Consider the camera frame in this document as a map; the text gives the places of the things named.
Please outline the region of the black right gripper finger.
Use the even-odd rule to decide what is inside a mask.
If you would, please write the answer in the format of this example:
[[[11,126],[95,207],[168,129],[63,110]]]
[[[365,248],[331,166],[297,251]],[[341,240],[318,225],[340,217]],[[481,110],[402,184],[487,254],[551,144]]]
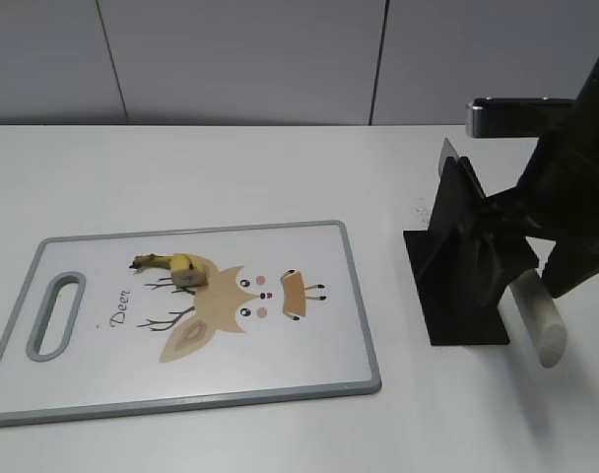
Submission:
[[[559,298],[599,274],[599,237],[542,236],[556,244],[542,271],[542,281]]]
[[[536,267],[521,210],[515,189],[477,198],[468,206],[467,239],[474,244],[473,290],[481,306],[497,304],[510,283]]]

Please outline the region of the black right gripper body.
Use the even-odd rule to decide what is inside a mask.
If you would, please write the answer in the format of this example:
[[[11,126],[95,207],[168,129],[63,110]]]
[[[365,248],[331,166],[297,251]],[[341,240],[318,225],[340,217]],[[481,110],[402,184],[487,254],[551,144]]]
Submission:
[[[539,139],[515,190],[516,239],[599,254],[599,56],[569,112]]]

